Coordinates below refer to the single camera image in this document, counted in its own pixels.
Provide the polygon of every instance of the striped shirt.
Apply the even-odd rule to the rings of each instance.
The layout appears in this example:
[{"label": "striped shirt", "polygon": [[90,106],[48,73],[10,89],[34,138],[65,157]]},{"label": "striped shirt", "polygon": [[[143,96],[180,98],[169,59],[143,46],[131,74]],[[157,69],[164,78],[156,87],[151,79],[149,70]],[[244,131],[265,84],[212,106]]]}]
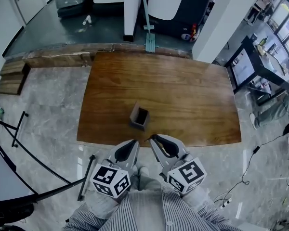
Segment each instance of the striped shirt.
[{"label": "striped shirt", "polygon": [[[221,216],[212,200],[205,201],[199,209],[193,191],[181,198],[170,184],[161,184],[166,231],[240,231],[231,226],[230,220]],[[92,205],[83,204],[74,212],[63,230],[137,231],[128,192],[123,193],[119,204],[109,199],[106,200],[105,208],[101,205],[103,201]],[[106,213],[105,210],[110,209],[109,205],[115,210],[112,215],[96,214],[95,210]],[[148,225],[148,230],[155,226],[152,222]]]}]

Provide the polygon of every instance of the black table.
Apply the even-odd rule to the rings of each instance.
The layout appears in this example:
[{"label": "black table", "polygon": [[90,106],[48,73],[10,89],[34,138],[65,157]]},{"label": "black table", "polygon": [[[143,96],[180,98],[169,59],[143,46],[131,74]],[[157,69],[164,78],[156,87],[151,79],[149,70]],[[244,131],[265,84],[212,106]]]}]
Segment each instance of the black table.
[{"label": "black table", "polygon": [[[237,57],[241,57],[240,61],[245,61],[247,64],[243,68],[241,67],[236,71],[235,68],[239,67],[239,65],[237,64],[233,66],[233,61]],[[254,46],[253,41],[246,36],[236,53],[225,65],[226,68],[230,68],[234,79],[236,86],[234,93],[237,93],[241,88],[246,86],[257,76],[265,78],[269,82],[272,82],[280,87],[278,90],[276,90],[275,94],[271,95],[271,97],[262,104],[289,90],[289,75],[286,76],[281,70],[278,71],[273,67],[272,61],[275,60],[277,61],[277,59],[271,55],[261,56],[256,49],[256,46]]]}]

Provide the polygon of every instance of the round sticker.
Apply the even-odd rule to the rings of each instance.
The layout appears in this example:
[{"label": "round sticker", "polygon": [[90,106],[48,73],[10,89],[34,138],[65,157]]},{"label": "round sticker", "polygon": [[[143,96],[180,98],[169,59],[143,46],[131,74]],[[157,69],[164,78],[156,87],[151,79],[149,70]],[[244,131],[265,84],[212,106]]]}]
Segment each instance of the round sticker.
[{"label": "round sticker", "polygon": [[183,40],[190,40],[190,38],[191,38],[191,36],[189,35],[189,34],[187,34],[187,33],[183,33],[182,35],[181,35],[181,38],[183,39]]}]

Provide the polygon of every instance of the white cube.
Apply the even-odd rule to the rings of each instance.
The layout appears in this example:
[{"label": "white cube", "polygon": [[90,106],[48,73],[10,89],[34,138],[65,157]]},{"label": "white cube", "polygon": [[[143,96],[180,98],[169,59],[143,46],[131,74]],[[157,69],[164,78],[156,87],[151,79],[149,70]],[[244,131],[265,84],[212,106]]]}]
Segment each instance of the white cube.
[{"label": "white cube", "polygon": [[200,160],[195,158],[182,166],[168,172],[167,182],[174,186],[182,194],[188,193],[207,176]]},{"label": "white cube", "polygon": [[113,198],[118,198],[131,185],[128,171],[101,164],[96,165],[90,181],[98,192]]}]

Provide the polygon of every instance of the power cord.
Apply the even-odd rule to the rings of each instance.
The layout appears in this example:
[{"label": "power cord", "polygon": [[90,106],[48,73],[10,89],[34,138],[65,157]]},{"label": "power cord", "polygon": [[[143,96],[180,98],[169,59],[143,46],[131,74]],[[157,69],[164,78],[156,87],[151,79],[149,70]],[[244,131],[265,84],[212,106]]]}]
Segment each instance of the power cord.
[{"label": "power cord", "polygon": [[263,145],[266,145],[266,144],[268,144],[268,143],[270,143],[270,142],[273,142],[273,141],[277,140],[277,139],[280,138],[280,137],[283,137],[283,135],[280,135],[280,136],[276,137],[275,139],[273,139],[273,140],[271,140],[271,141],[269,141],[269,142],[267,142],[267,143],[264,143],[264,144],[262,144],[262,145],[259,145],[259,146],[257,146],[257,147],[253,150],[253,153],[252,153],[252,155],[251,155],[251,157],[250,157],[249,164],[248,164],[248,166],[247,166],[244,174],[242,175],[241,181],[238,182],[233,188],[231,188],[231,189],[228,191],[228,193],[225,195],[225,197],[223,198],[223,205],[222,205],[223,208],[225,207],[226,197],[228,196],[228,194],[230,194],[230,192],[231,192],[237,185],[239,185],[239,184],[241,184],[241,183],[244,183],[246,186],[248,186],[248,185],[250,184],[250,181],[249,181],[249,180],[248,180],[248,181],[244,181],[244,180],[243,180],[243,177],[246,175],[246,172],[247,172],[247,170],[248,170],[249,167],[250,167],[250,162],[251,162],[252,157],[259,151],[260,147],[263,146]]}]

